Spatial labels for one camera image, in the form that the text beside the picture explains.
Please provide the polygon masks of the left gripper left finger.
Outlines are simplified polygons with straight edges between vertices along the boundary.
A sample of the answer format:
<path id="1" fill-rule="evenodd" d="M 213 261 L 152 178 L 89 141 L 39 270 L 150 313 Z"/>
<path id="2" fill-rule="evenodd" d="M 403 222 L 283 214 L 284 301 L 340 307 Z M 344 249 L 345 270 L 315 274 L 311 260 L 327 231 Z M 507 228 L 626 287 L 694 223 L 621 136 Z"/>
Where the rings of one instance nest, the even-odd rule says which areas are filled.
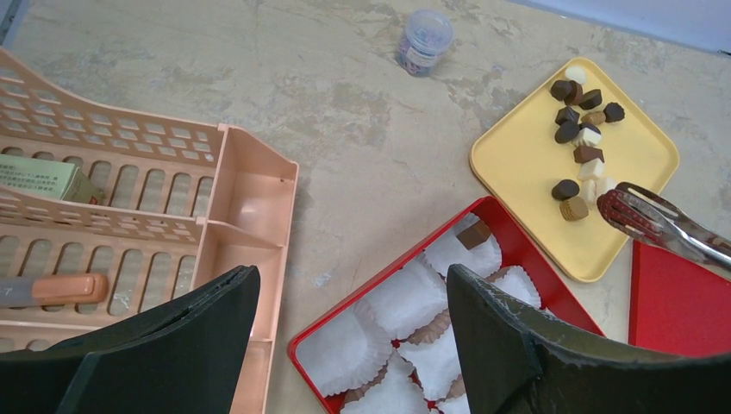
<path id="1" fill-rule="evenodd" d="M 1 356 L 4 413 L 227 413 L 259 302 L 238 266 L 134 317 Z"/>

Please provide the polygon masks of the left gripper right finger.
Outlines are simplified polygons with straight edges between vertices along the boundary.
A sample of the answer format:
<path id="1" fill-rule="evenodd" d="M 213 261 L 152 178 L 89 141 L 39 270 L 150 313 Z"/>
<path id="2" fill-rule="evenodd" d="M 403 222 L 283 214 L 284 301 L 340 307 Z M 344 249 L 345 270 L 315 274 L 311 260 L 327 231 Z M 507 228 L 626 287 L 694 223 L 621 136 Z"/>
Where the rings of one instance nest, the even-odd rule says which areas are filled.
<path id="1" fill-rule="evenodd" d="M 454 264 L 447 298 L 473 413 L 727 413 L 728 354 L 690 358 L 616 342 L 513 298 Z"/>

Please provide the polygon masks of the brown square chocolate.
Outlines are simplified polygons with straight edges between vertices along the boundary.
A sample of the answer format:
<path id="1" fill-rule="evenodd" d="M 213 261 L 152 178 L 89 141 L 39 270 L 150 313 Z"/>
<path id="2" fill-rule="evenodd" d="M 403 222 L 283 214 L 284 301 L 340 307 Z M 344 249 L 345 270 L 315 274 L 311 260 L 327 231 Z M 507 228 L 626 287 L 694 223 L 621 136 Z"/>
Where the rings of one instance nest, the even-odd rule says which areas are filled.
<path id="1" fill-rule="evenodd" d="M 477 246 L 487 242 L 492 236 L 489 226 L 482 220 L 478 220 L 467 228 L 460 231 L 456 238 L 466 250 L 473 250 Z"/>

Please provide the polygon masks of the metal serving tongs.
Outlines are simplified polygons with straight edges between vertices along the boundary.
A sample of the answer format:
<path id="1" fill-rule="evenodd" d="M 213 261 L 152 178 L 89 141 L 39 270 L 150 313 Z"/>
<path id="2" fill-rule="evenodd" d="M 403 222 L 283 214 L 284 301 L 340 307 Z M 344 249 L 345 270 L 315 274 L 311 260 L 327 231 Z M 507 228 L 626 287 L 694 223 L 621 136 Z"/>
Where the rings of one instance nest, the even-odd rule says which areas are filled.
<path id="1" fill-rule="evenodd" d="M 730 279 L 730 240 L 697 223 L 660 195 L 621 182 L 597 197 L 597 208 L 610 226 L 634 240 Z"/>

